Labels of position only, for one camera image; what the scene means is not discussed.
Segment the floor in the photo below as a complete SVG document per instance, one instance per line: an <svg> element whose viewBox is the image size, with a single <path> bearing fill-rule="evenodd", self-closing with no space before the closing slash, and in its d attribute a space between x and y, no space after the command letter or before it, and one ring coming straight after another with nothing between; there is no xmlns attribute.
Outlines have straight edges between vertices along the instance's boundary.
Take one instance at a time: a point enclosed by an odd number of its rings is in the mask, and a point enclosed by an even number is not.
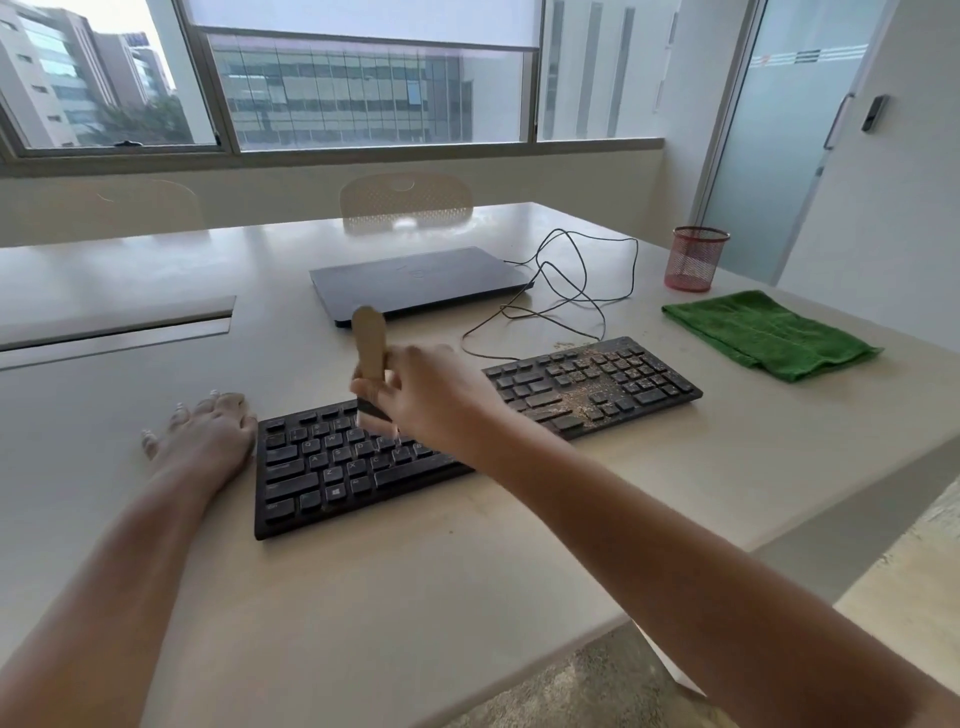
<svg viewBox="0 0 960 728"><path fill-rule="evenodd" d="M960 692L960 480L837 604ZM628 624L460 716L446 728L735 728L677 686Z"/></svg>

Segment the green cloth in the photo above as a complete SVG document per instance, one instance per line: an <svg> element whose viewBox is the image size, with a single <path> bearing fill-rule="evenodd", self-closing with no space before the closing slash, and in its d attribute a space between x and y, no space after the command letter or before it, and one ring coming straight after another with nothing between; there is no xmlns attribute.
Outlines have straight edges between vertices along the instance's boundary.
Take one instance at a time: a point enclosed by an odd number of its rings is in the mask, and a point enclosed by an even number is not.
<svg viewBox="0 0 960 728"><path fill-rule="evenodd" d="M666 305L663 313L738 364L784 381L858 364L883 351L798 316L761 291Z"/></svg>

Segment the black cable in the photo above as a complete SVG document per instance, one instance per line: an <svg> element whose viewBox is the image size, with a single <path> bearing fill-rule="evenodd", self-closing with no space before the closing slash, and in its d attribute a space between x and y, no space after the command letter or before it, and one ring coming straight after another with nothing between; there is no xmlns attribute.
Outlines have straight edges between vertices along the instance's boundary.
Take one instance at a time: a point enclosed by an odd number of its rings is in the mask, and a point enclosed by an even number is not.
<svg viewBox="0 0 960 728"><path fill-rule="evenodd" d="M584 261L584 257L580 253L580 248L577 246L576 241L573 239L573 235L580 235L581 237L585 237L590 240L601 240L601 241L613 242L613 243L623 243L627 241L633 241L634 264L630 274L630 291L625 296L617 296L611 299L594 299L592 296L588 295L587 283L588 283L589 275L587 270L587 263ZM550 243L552 243L554 240L557 240L558 238L561 238L561 237L565 237L569 241L570 245L573 246L573 250L577 254L577 257L580 259L580 265L584 270L584 284L582 286L578 286L576 283L570 280L570 278L568 278L567 275L562 270L560 270L560 268L558 268L556 264L554 264L553 262L549 260L545 260L543 262L540 261L540 254L546 249L546 247L550 245ZM595 235L587 235L584 232L566 231L561 228L556 228L552 230L546 235L546 237L543 238L543 240L537 246L536 252L526 260L504 260L503 261L505 263L510 263L511 265L529 265L531 262L533 262L537 264L537 271L530 278L527 285L521 290L519 290L514 295L513 298L511 298L506 303L502 303L501 305L499 305L494 313L492 313L486 319L481 321L475 327L466 331L460 337L460 348L465 353L468 353L471 356L477 356L482 359L519 361L519 358L517 358L516 356L494 356L492 354L472 352L467 348L465 344L465 341L468 336L474 333L477 329L481 328L485 324L495 319L497 316L503 316L504 318L509 319L510 321L521 321L523 319L541 318L545 321L549 321L551 324L556 324L557 326L565 328L568 331L572 331L573 333L579 334L580 336L585 336L588 339L593 339L594 341L603 341L607 336L607 317L606 315L604 315L604 312L600 306L600 303L615 303L617 301L624 301L634 295L634 290L636 289L636 262L639 260L639 256L640 256L640 241L637 240L635 237L597 237ZM560 291L558 291L557 288L554 286L553 281L551 281L550 278L546 275L547 266L549 266L551 269L559 273L561 278L563 278L572 288L574 288L577 293L573 296L567 296L561 293ZM540 276L543 276L543 280L546 281L546 284L550 287L550 290L552 290L555 294L557 294L561 298L561 300L558 303L555 303L541 311L534 311L530 308L525 308L524 306L521 306L521 305L515 305L514 301L516 301L516 299L518 299L520 295L523 294L524 291L526 291L527 288L529 288L534 283L534 281L536 281L537 278L539 278ZM592 334L592 333L586 333L585 331L580 331L574 327L570 327L567 324L564 324L563 322L557 321L555 318L551 316L546 315L551 311L557 310L561 306L567 305L568 303L574 303L574 304L590 303L596 309L597 313L600 314L600 321L603 325L603 328L601 329L599 336L596 336L595 334ZM508 310L522 311L523 313L512 316L509 313L507 313Z"/></svg>

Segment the black keyboard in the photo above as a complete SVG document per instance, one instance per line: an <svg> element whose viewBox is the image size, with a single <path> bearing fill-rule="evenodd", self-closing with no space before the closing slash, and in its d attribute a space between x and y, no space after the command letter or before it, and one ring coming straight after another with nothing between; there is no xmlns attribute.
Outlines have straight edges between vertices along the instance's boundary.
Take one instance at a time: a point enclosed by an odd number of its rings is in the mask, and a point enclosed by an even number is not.
<svg viewBox="0 0 960 728"><path fill-rule="evenodd" d="M509 406L566 440L703 396L628 337L490 367L484 374ZM370 435L356 426L356 411L351 400L260 423L257 540L471 472L413 438Z"/></svg>

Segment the wall-mounted device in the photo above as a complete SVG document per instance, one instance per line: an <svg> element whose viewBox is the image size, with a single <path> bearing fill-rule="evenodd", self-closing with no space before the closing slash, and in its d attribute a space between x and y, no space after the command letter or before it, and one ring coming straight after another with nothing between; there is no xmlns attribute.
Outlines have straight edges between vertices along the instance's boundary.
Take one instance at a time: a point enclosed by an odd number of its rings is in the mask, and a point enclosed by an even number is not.
<svg viewBox="0 0 960 728"><path fill-rule="evenodd" d="M861 132L871 133L876 128L876 121L887 108L889 101L890 95L886 93L874 99L874 102L870 104L870 110L867 112L867 118L863 120L863 126L860 127Z"/></svg>

